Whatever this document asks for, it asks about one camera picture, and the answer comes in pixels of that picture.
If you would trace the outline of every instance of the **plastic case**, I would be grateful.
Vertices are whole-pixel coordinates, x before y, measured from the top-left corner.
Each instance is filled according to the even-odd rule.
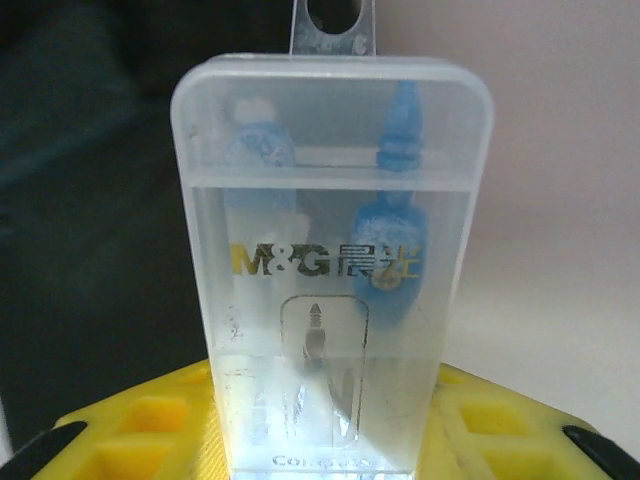
[[[430,59],[223,56],[171,116],[232,476],[411,477],[484,84]]]

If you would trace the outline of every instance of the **m&g logo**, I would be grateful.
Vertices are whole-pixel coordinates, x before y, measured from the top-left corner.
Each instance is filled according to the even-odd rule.
[[[375,245],[340,245],[337,258],[317,244],[259,243],[255,250],[231,244],[231,269],[234,275],[277,275],[295,269],[306,277],[383,276],[392,272],[398,279],[418,278],[420,247],[378,247]]]

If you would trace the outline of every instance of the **clear plastic lid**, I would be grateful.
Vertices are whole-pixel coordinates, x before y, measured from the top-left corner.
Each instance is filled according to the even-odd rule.
[[[411,476],[484,84],[429,59],[223,56],[171,115],[232,476]]]

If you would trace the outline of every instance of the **metal hanging tab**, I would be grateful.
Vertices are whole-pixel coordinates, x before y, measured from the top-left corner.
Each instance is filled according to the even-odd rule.
[[[294,0],[289,52],[292,55],[375,55],[375,0],[361,0],[358,20],[340,34],[320,30],[309,14],[308,0]]]

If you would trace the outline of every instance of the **blue plastic part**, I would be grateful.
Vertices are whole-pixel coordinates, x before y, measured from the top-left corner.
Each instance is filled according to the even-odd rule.
[[[275,123],[250,123],[229,144],[223,163],[236,167],[293,167],[295,145],[289,133]],[[227,188],[224,202],[227,208],[295,210],[296,191]]]
[[[376,164],[394,172],[416,170],[422,162],[424,120],[417,85],[398,82],[380,139]],[[353,243],[374,245],[369,277],[354,278],[355,295],[370,311],[370,324],[402,322],[417,299],[425,274],[428,218],[411,205],[411,191],[379,191],[353,221]]]

